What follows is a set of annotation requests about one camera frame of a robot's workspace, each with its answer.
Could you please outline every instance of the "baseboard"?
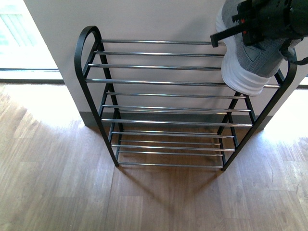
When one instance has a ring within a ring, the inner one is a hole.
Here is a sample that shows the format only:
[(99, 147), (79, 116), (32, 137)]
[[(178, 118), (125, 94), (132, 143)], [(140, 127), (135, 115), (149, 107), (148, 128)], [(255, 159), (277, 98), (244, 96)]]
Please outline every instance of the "baseboard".
[[(79, 112), (84, 124), (87, 127), (96, 127), (96, 122), (91, 112)], [(104, 113), (103, 118), (112, 118), (113, 113)], [(122, 119), (134, 119), (134, 120), (155, 120), (155, 121), (188, 121), (188, 122), (210, 122), (221, 123), (224, 115), (174, 115), (174, 114), (134, 114), (134, 113), (122, 113)], [(232, 115), (234, 123), (251, 124), (250, 117), (248, 115)], [(273, 116), (267, 116), (259, 129), (264, 129), (267, 123)], [(104, 123), (105, 126), (110, 126), (111, 123)], [(134, 124), (134, 126), (144, 127), (144, 125)], [(174, 127), (174, 125), (159, 125), (159, 127)]]

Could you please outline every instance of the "curved rack handle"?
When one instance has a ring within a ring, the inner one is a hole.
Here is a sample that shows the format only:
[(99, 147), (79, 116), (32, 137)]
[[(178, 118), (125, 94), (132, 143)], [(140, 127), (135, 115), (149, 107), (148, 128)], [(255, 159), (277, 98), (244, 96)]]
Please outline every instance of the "curved rack handle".
[[(87, 62), (84, 68), (82, 68), (82, 64), (81, 64), (82, 51), (83, 51), (83, 47), (86, 42), (86, 39), (90, 34), (94, 35), (95, 42), (92, 46)], [(94, 57), (95, 57), (94, 52), (101, 50), (101, 45), (102, 45), (101, 40), (102, 40), (101, 33), (96, 26), (87, 26), (80, 33), (78, 41), (77, 41), (77, 45), (76, 45), (75, 56), (74, 56), (75, 72), (78, 78), (80, 77), (87, 78), (87, 75), (90, 71), (90, 67), (88, 66), (88, 64), (91, 64), (93, 62)]]

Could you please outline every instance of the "gray sneaker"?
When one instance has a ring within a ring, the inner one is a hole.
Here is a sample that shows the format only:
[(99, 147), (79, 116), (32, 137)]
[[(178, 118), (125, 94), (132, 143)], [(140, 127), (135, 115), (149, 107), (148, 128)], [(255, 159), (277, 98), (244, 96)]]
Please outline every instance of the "gray sneaker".
[[(243, 0), (226, 0), (216, 18), (218, 32), (237, 25), (232, 16), (238, 14), (237, 5), (241, 2)], [(235, 91), (249, 96), (259, 95), (283, 61), (279, 49), (286, 39), (267, 38), (256, 45), (245, 46), (240, 33), (223, 41), (227, 46), (221, 67), (223, 80)]]

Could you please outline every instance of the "rack leg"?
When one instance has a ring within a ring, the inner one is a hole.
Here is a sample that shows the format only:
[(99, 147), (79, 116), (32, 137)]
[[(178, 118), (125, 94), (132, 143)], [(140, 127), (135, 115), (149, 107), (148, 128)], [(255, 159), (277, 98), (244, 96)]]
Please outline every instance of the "rack leg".
[(244, 145), (249, 141), (249, 139), (252, 137), (254, 132), (258, 129), (258, 127), (262, 124), (264, 119), (268, 116), (272, 108), (276, 105), (276, 103), (279, 101), (279, 99), (283, 96), (285, 91), (289, 88), (289, 86), (292, 84), (294, 77), (296, 75), (297, 65), (293, 63), (289, 63), (289, 70), (288, 74), (284, 80), (284, 82), (281, 84), (281, 87), (276, 91), (274, 96), (271, 98), (269, 103), (266, 105), (260, 116), (256, 119), (256, 122), (250, 128), (250, 130), (247, 132), (239, 146), (235, 149), (234, 153), (230, 156), (226, 164), (223, 166), (222, 171), (225, 171), (228, 166), (232, 163), (232, 161), (235, 159), (235, 157), (238, 155), (238, 153), (242, 150)]

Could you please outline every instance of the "floor board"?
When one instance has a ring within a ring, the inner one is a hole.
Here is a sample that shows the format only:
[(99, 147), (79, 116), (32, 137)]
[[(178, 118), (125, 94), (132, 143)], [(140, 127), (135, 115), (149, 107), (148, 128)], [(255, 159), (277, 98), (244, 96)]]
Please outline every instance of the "floor board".
[(0, 84), (0, 230), (304, 231), (307, 96), (295, 91), (225, 172), (116, 168), (65, 86)]

